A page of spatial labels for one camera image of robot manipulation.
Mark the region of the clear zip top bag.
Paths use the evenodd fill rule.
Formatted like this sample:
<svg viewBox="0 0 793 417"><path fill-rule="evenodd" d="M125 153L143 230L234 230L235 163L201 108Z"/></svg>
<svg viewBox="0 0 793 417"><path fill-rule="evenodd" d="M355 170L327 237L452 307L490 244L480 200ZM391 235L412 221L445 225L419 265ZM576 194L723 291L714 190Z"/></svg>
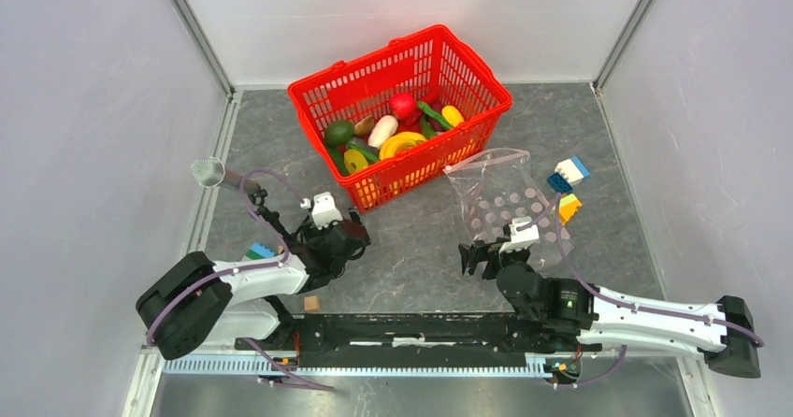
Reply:
<svg viewBox="0 0 793 417"><path fill-rule="evenodd" d="M492 243L513 222L528 223L553 200L531 178L528 151L496 148L482 151L443 173L460 204L460 234L464 243Z"/></svg>

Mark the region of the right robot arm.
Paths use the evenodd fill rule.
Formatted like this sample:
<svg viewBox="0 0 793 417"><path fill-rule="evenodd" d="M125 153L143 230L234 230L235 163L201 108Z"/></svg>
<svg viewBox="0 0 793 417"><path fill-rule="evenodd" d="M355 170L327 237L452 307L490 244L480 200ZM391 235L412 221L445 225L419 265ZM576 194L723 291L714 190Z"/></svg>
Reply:
<svg viewBox="0 0 793 417"><path fill-rule="evenodd" d="M484 266L538 350L635 347L701 359L713 372L758 379L760 347L746 302L724 295L686 304L625 295L579 280L548 278L527 262L529 249L505 252L506 239L458 247L465 276Z"/></svg>

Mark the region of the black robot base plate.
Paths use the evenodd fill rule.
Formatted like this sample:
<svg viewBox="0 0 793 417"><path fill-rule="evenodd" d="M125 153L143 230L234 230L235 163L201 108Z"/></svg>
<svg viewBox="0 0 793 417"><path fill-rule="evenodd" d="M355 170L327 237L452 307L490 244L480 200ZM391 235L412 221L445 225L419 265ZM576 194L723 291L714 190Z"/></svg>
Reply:
<svg viewBox="0 0 793 417"><path fill-rule="evenodd" d="M300 367L520 367L528 353L575 353L573 335L555 334L511 312L303 314L253 343Z"/></svg>

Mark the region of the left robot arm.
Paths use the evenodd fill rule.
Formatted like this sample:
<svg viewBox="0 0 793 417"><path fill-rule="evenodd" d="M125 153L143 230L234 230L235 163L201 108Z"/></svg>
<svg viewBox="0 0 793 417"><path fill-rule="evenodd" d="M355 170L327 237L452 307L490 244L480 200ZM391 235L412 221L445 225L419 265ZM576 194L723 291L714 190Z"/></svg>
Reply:
<svg viewBox="0 0 793 417"><path fill-rule="evenodd" d="M189 252L136 302L146 340L166 360L181 358L213 338L250 337L282 349L292 341L294 325L273 297L325 287L370 243L353 211L324 228L305 218L286 235L284 252L275 257L229 263Z"/></svg>

